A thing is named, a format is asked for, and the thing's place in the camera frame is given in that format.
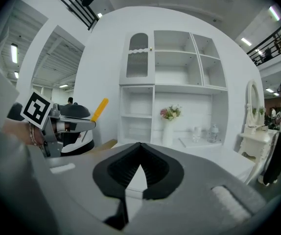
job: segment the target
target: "fluorescent light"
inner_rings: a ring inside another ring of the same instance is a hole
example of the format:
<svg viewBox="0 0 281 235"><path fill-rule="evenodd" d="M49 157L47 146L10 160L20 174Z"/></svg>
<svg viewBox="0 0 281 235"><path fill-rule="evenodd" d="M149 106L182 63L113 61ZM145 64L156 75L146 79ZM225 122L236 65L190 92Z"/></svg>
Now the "fluorescent light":
<svg viewBox="0 0 281 235"><path fill-rule="evenodd" d="M249 45L249 46L252 45L252 44L249 43L245 38L242 38L241 40L242 40L244 43L246 43L247 45Z"/></svg>
<svg viewBox="0 0 281 235"><path fill-rule="evenodd" d="M262 55L262 52L259 49L256 49L259 55Z"/></svg>
<svg viewBox="0 0 281 235"><path fill-rule="evenodd" d="M18 63L18 46L15 44L11 45L11 56L12 56L12 62Z"/></svg>
<svg viewBox="0 0 281 235"><path fill-rule="evenodd" d="M280 20L279 16L277 15L277 13L274 11L274 9L272 8L272 6L269 8L269 10L272 12L273 16L276 18L276 20Z"/></svg>

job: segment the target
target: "gray floor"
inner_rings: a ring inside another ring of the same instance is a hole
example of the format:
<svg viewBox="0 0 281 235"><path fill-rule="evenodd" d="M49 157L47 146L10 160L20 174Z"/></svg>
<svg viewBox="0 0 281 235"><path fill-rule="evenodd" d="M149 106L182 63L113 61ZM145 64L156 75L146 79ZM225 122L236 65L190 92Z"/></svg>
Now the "gray floor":
<svg viewBox="0 0 281 235"><path fill-rule="evenodd" d="M271 199L281 194L281 174L278 178L278 182L276 184L270 184L268 187L258 183L257 180L251 181L249 185L258 191L267 202L269 202Z"/></svg>

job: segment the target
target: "orange handle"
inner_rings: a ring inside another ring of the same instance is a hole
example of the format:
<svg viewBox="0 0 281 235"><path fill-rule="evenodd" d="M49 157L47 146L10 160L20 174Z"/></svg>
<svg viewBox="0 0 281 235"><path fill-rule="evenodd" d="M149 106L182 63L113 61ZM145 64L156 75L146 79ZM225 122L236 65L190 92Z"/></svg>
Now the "orange handle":
<svg viewBox="0 0 281 235"><path fill-rule="evenodd" d="M96 122L97 119L99 118L100 114L103 112L103 110L106 108L107 104L109 102L109 99L104 98L100 105L98 106L97 110L95 111L91 121Z"/></svg>

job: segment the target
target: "pink flower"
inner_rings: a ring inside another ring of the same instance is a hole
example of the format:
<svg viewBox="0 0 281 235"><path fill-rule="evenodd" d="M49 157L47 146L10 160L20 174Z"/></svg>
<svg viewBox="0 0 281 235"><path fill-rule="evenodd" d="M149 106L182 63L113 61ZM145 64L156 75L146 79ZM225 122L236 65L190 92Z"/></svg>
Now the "pink flower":
<svg viewBox="0 0 281 235"><path fill-rule="evenodd" d="M166 117L166 114L167 114L167 109L162 109L161 111L160 111L160 116L162 116L162 117Z"/></svg>

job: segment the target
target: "black metal railing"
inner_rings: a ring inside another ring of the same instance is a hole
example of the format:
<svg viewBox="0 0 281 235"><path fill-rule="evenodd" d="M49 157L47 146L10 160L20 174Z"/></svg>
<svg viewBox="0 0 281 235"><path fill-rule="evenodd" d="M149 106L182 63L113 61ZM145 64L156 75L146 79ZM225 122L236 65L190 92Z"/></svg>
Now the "black metal railing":
<svg viewBox="0 0 281 235"><path fill-rule="evenodd" d="M281 27L247 52L252 61L259 66L281 54Z"/></svg>
<svg viewBox="0 0 281 235"><path fill-rule="evenodd" d="M77 16L87 27L88 30L99 20L99 17L89 6L84 7L81 0L60 0L68 10Z"/></svg>

